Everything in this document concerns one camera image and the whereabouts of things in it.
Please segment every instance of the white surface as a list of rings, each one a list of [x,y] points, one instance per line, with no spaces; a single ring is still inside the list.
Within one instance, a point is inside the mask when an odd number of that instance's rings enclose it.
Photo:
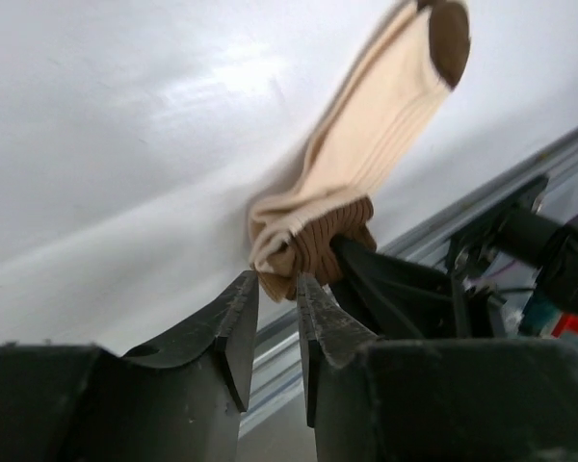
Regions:
[[[212,299],[391,3],[0,1],[0,342],[124,352]],[[578,0],[468,3],[468,68],[376,197],[380,244],[578,125]]]

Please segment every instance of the red object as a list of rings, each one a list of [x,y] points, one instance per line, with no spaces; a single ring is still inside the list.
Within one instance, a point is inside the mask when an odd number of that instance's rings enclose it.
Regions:
[[[578,317],[574,315],[566,315],[563,314],[559,318],[559,322],[555,325],[555,328],[552,329],[553,337],[560,337],[565,331],[570,331],[575,334],[578,334]]]

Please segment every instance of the folded fabric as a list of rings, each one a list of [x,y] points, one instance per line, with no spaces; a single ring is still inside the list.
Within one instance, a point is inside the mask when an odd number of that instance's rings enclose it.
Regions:
[[[366,227],[372,217],[373,203],[364,196],[309,221],[287,245],[268,258],[274,273],[261,273],[266,293],[272,299],[295,299],[301,272],[314,275],[322,286],[342,279],[342,270],[329,243],[340,235],[375,250],[377,244]]]
[[[310,138],[294,187],[250,209],[250,264],[272,299],[289,295],[295,274],[284,269],[302,267],[282,252],[314,220],[377,190],[458,84],[469,48],[459,1],[413,0],[394,12]]]

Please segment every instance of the purple wire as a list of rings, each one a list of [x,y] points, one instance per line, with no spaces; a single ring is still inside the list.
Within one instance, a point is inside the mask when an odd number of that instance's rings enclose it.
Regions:
[[[577,213],[570,221],[574,221],[575,219],[578,219],[578,213]],[[505,266],[503,266],[502,268],[500,268],[500,269],[498,269],[497,271],[495,271],[493,274],[487,274],[487,275],[485,275],[484,277],[482,277],[482,278],[480,278],[480,279],[478,279],[478,280],[486,279],[486,278],[487,278],[487,279],[490,279],[490,278],[493,278],[493,277],[500,276],[501,274],[503,274],[503,273],[511,270],[511,269],[516,265],[516,263],[517,263],[517,262],[516,262],[515,260],[512,260],[512,261],[510,261],[509,263],[507,263]]]

